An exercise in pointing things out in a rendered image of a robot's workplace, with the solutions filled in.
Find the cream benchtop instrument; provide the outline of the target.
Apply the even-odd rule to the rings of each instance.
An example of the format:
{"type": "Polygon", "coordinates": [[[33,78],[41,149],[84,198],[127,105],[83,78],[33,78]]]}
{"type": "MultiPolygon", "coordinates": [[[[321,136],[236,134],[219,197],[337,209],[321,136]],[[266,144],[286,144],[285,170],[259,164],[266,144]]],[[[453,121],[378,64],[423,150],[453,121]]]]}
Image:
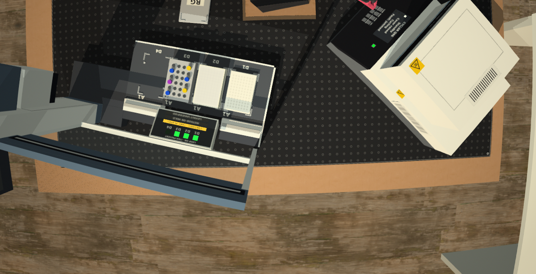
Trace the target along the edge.
{"type": "Polygon", "coordinates": [[[377,0],[326,46],[424,146],[448,155],[507,91],[519,61],[471,0],[377,0]]]}

